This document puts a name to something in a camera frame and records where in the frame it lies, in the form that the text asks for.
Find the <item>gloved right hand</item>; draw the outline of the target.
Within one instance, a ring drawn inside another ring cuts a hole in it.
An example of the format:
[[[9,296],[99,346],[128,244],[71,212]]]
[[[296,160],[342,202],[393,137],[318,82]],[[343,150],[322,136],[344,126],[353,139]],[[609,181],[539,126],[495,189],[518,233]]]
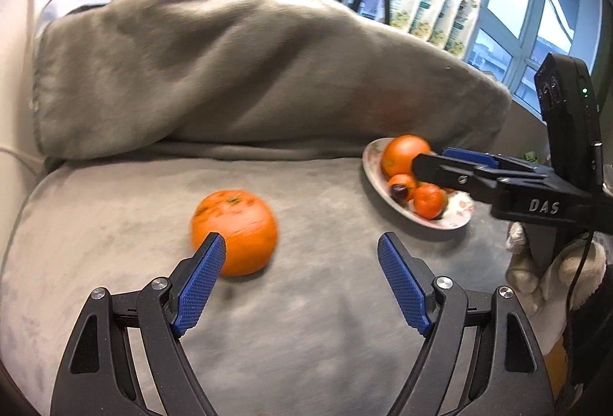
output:
[[[572,294],[572,310],[577,310],[604,281],[608,258],[612,256],[611,237],[595,233],[586,262],[581,265],[584,247],[582,238],[570,243],[539,276],[524,227],[519,222],[512,222],[508,227],[506,250],[511,254],[511,261],[506,280],[518,295],[545,355],[564,332],[568,293]]]

